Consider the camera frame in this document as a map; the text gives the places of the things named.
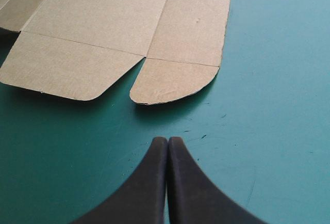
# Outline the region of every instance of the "table surface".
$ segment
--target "table surface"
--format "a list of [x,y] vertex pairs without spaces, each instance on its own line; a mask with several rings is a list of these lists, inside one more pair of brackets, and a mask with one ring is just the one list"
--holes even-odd
[[[232,0],[218,76],[170,104],[129,99],[142,63],[89,102],[0,84],[0,223],[84,214],[154,136],[183,137],[210,179],[269,223],[330,223],[329,6]],[[15,37],[1,39],[3,61]]]

